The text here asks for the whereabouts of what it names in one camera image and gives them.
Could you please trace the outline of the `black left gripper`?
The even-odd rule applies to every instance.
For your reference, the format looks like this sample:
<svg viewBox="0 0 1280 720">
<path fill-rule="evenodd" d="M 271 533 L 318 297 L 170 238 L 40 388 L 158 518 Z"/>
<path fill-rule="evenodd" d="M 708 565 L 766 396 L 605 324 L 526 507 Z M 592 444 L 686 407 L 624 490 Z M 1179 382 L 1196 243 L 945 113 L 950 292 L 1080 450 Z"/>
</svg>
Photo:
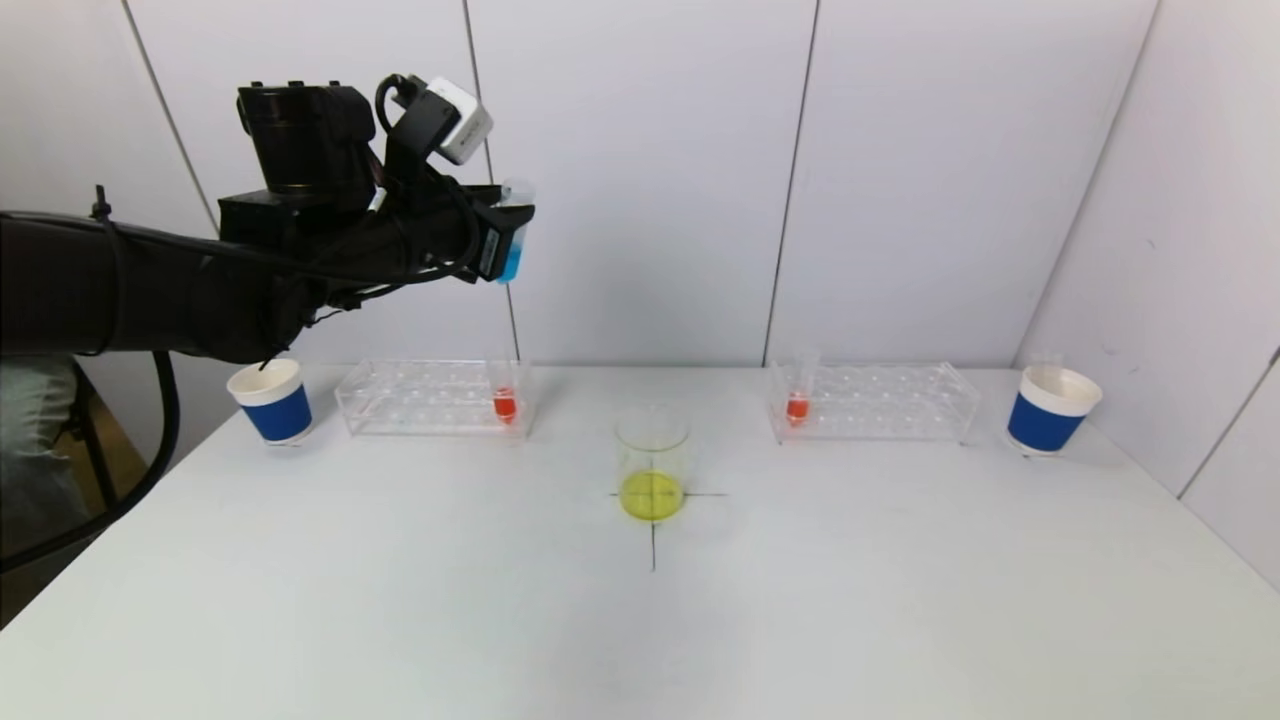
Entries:
<svg viewBox="0 0 1280 720">
<path fill-rule="evenodd" d="M 445 192 L 407 224 L 411 269 L 466 283 L 507 282 L 507 233 L 535 217 L 532 204 L 502 205 L 500 184 L 465 184 Z"/>
</svg>

